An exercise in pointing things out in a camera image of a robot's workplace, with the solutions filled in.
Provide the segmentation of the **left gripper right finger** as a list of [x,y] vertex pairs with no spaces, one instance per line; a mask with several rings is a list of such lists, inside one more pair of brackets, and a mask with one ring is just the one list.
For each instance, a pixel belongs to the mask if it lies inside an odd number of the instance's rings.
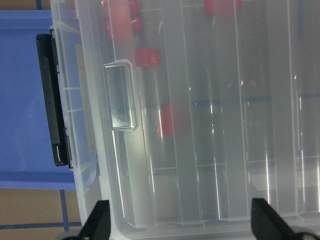
[[251,231],[257,240],[302,240],[264,198],[251,201]]

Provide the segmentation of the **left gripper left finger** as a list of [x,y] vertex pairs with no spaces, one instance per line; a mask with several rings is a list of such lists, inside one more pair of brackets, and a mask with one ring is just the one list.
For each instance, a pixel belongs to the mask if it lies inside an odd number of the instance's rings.
[[80,240],[109,240],[110,236],[110,203],[108,200],[99,200],[95,204],[77,238]]

